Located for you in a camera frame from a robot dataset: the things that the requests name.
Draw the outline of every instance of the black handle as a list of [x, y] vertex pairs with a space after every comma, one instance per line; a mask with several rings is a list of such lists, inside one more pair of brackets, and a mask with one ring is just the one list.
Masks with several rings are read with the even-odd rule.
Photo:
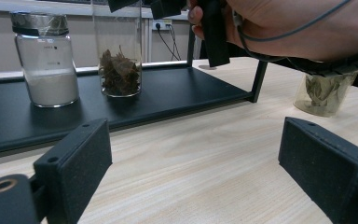
[[199, 0], [203, 11], [202, 30], [209, 65], [216, 67], [229, 63], [226, 26], [220, 7], [220, 0]]

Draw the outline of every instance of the light wood tabletop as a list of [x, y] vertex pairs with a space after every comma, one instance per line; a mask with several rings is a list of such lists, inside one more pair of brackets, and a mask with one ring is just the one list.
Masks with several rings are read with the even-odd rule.
[[[194, 67], [249, 91], [257, 61]], [[243, 102], [110, 133], [113, 164], [79, 223], [330, 223], [279, 165], [285, 117], [358, 146], [358, 88], [332, 118], [295, 108], [301, 72], [269, 64], [256, 104]], [[0, 177], [34, 174], [49, 147], [0, 159]]]

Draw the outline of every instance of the black tray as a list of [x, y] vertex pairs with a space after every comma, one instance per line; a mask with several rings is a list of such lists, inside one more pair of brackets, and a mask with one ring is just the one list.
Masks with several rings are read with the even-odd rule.
[[23, 78], [0, 79], [0, 153], [60, 140], [93, 119], [107, 118], [113, 131], [254, 96], [192, 67], [146, 68], [142, 92], [129, 98], [102, 95], [96, 72], [79, 75], [78, 85], [74, 104], [39, 108]]

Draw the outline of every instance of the jar of white powder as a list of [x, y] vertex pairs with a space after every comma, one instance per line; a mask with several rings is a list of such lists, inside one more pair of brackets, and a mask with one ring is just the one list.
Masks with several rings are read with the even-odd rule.
[[31, 102], [69, 105], [79, 98], [65, 15], [11, 12], [15, 43]]

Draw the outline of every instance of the white powder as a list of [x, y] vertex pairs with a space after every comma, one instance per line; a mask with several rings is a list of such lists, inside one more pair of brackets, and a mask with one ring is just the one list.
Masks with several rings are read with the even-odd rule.
[[26, 78], [31, 101], [36, 105], [67, 105], [78, 98], [77, 79], [74, 73], [38, 75], [37, 77]]

